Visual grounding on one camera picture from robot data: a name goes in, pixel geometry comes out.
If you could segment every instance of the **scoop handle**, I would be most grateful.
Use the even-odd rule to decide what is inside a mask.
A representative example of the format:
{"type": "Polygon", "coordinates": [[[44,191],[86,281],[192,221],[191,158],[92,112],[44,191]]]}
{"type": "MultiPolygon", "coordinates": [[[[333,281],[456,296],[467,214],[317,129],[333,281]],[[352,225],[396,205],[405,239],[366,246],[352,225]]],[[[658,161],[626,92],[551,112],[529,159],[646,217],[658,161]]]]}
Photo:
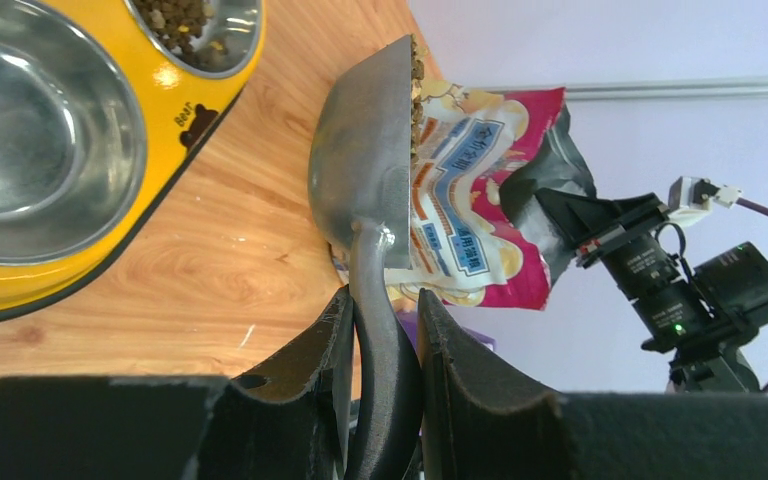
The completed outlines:
{"type": "Polygon", "coordinates": [[[381,223],[356,221],[349,291],[361,355],[361,397],[345,479],[402,478],[422,423],[422,371],[384,284],[384,259],[395,243],[381,223]]]}

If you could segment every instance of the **wood surface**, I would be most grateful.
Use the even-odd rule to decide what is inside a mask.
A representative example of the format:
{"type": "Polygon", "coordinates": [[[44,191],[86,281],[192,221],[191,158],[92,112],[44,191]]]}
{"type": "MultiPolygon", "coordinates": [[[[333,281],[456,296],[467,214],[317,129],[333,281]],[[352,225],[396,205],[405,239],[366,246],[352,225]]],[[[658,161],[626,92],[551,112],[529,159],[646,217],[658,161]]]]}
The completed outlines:
{"type": "Polygon", "coordinates": [[[0,376],[236,375],[321,313],[340,282],[307,201],[320,109],[342,72],[418,29],[404,0],[267,5],[237,105],[106,273],[0,323],[0,376]]]}

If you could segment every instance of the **bear silhouette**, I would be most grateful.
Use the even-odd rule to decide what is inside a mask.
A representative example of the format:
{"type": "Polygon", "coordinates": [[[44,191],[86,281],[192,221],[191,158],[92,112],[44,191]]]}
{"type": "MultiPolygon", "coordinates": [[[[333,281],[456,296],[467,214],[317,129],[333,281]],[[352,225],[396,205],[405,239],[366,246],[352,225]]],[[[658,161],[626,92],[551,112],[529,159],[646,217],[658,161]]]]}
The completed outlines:
{"type": "Polygon", "coordinates": [[[208,127],[210,127],[210,124],[213,123],[218,116],[219,112],[216,110],[205,108],[205,106],[200,103],[197,104],[195,117],[193,117],[193,122],[190,123],[190,129],[181,132],[181,136],[179,137],[181,145],[187,147],[187,150],[193,148],[196,143],[198,143],[201,136],[204,135],[204,132],[207,131],[208,127]]]}

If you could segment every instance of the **metal bowl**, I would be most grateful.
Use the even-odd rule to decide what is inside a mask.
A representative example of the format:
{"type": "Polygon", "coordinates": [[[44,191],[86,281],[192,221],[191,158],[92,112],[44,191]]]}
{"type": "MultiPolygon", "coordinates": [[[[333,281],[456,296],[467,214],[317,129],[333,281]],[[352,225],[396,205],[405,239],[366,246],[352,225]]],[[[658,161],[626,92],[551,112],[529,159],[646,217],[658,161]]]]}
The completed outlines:
{"type": "Polygon", "coordinates": [[[180,48],[169,50],[163,46],[138,12],[133,0],[125,0],[125,3],[155,48],[179,68],[200,77],[226,78],[239,73],[251,61],[260,41],[263,18],[261,0],[207,0],[204,3],[210,5],[214,15],[204,26],[201,37],[194,38],[190,44],[197,56],[210,56],[216,42],[221,43],[225,53],[214,55],[215,60],[208,65],[187,63],[181,58],[180,48]]]}
{"type": "Polygon", "coordinates": [[[139,105],[104,49],[45,5],[0,0],[0,265],[92,245],[145,166],[139,105]]]}

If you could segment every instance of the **yellow pet bowl tray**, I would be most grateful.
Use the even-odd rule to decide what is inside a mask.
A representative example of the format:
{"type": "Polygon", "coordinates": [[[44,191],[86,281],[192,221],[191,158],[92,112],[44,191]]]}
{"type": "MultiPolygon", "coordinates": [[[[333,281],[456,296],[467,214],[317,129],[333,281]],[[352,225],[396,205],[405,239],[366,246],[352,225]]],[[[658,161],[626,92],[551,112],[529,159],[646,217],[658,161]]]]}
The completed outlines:
{"type": "Polygon", "coordinates": [[[263,1],[0,0],[0,321],[122,253],[251,76],[263,1]]]}

